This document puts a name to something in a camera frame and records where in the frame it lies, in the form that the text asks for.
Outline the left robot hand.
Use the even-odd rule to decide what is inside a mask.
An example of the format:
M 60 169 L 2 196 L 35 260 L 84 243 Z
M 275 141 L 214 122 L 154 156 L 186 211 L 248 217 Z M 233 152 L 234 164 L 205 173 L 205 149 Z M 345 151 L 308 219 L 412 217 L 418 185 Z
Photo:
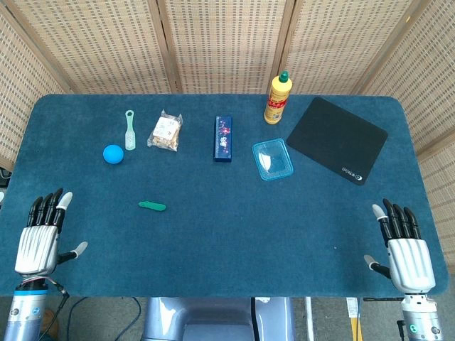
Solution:
M 15 263 L 15 272 L 24 282 L 51 275 L 57 265 L 78 258 L 88 247 L 88 242 L 83 241 L 71 251 L 58 252 L 65 213 L 72 198 L 71 192 L 63 193 L 60 188 L 33 202 L 21 233 Z

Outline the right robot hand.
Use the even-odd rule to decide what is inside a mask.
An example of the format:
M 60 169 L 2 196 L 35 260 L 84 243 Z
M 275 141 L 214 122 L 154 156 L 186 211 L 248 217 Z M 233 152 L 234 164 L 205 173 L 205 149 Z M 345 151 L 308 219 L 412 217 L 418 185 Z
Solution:
M 388 266 L 370 255 L 364 260 L 368 268 L 391 280 L 395 288 L 407 295 L 426 294 L 436 286 L 431 256 L 423 240 L 417 218 L 408 208 L 382 200 L 372 205 L 373 214 L 387 250 Z

